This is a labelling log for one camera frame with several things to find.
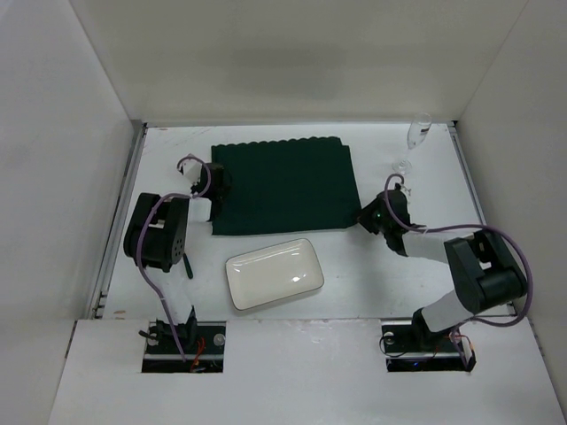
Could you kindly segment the dark green cloth placemat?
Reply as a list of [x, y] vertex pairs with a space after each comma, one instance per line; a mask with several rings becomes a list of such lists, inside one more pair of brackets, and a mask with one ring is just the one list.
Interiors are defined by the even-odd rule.
[[229, 193], [212, 222], [216, 236], [350, 228], [361, 200], [349, 146], [335, 136], [218, 144]]

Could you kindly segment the gold fork dark handle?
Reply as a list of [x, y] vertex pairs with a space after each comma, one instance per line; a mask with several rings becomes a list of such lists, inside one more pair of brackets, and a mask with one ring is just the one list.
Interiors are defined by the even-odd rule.
[[189, 258], [188, 258], [188, 256], [187, 256], [186, 253], [183, 254], [183, 265], [184, 265], [184, 268], [185, 268], [185, 272], [186, 272], [186, 274], [187, 274], [187, 277], [188, 277], [190, 280], [192, 280], [192, 279], [194, 278], [194, 274], [193, 274], [192, 267], [191, 267], [191, 265], [190, 265]]

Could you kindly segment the clear champagne flute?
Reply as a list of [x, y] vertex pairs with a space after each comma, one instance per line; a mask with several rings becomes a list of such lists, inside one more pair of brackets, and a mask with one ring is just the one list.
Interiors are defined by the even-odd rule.
[[392, 165], [392, 170], [397, 174], [408, 174], [412, 169], [412, 164], [409, 160], [409, 155], [420, 144], [424, 142], [430, 132], [432, 124], [432, 117], [429, 113], [418, 113], [410, 123], [406, 144], [407, 148], [404, 155], [400, 160]]

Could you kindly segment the white rectangular plate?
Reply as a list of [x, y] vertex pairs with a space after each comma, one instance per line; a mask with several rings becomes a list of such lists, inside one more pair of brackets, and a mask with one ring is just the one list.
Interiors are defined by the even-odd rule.
[[324, 276], [314, 246], [305, 238], [228, 259], [229, 292], [238, 311], [318, 290]]

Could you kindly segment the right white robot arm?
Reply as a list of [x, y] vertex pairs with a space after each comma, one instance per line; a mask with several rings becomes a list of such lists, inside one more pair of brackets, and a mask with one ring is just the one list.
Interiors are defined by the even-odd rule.
[[357, 222], [371, 234], [381, 234], [391, 251], [448, 266], [454, 288], [438, 301], [414, 312], [411, 340], [420, 351], [452, 336], [481, 313], [519, 298], [527, 314], [533, 296], [532, 272], [517, 244], [497, 228], [455, 225], [427, 228], [410, 222], [408, 200], [397, 184], [361, 209]]

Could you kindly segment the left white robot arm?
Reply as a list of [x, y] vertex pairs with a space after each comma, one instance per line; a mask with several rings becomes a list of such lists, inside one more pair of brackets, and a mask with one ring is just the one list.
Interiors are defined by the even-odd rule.
[[189, 181], [187, 193], [138, 195], [130, 216], [122, 249], [134, 261], [145, 282], [156, 293], [165, 323], [176, 327], [190, 317], [190, 306], [176, 307], [175, 294], [166, 283], [157, 282], [150, 271], [163, 274], [185, 261], [189, 224], [211, 223], [230, 191], [230, 177], [218, 163], [184, 158], [177, 167]]

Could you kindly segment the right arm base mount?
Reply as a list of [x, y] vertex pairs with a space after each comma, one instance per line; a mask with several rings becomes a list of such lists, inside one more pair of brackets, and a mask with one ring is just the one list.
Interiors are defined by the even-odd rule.
[[389, 373], [464, 372], [477, 365], [477, 355], [468, 336], [444, 331], [420, 339], [409, 321], [386, 321], [381, 325], [379, 348]]

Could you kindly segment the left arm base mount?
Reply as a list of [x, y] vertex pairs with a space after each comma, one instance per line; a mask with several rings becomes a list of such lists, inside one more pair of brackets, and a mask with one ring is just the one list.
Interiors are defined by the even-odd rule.
[[194, 311], [176, 325], [178, 350], [169, 324], [156, 320], [146, 330], [142, 372], [146, 374], [217, 374], [223, 372], [227, 326], [224, 321], [199, 321]]

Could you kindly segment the left aluminium table rail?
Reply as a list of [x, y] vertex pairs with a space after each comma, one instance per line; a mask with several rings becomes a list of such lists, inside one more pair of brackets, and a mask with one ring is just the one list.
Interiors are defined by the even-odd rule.
[[96, 319], [97, 311], [101, 305], [101, 298], [108, 291], [115, 261], [120, 248], [122, 230], [128, 214], [128, 206], [134, 188], [139, 162], [142, 157], [147, 123], [142, 120], [131, 120], [134, 130], [130, 144], [128, 158], [120, 182], [116, 204], [113, 210], [113, 219], [105, 240], [103, 257], [91, 284], [91, 294], [86, 304], [84, 318]]

